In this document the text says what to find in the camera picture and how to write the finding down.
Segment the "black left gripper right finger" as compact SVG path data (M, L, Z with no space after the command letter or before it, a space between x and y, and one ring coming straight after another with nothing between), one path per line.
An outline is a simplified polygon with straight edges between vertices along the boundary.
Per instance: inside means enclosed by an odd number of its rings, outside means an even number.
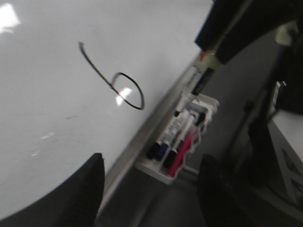
M301 0L216 0L195 43L226 64L262 35L303 14Z

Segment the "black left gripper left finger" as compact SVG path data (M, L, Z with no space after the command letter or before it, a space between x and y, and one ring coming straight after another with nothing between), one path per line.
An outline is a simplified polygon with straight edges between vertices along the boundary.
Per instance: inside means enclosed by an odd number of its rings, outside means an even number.
M62 184L0 221L2 227L92 227L103 199L104 159L94 153Z

